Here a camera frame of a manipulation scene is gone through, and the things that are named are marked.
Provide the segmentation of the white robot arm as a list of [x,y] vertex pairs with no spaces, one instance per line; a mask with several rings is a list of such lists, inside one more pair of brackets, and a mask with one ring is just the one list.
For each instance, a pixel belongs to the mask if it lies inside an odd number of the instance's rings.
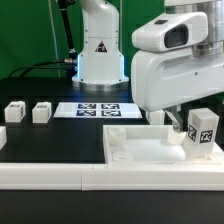
[[165,12],[135,30],[138,49],[124,76],[118,13],[103,0],[80,0],[84,47],[75,84],[102,90],[129,81],[135,104],[154,112],[224,92],[224,0],[165,0]]

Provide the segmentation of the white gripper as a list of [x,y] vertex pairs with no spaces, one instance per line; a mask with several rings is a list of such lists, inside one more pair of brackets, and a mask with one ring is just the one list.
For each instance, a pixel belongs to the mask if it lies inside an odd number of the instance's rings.
[[132,34],[138,49],[131,64],[133,100],[146,111],[165,109],[174,131],[182,130],[175,105],[224,92],[224,53],[193,54],[207,37],[203,12],[163,13]]

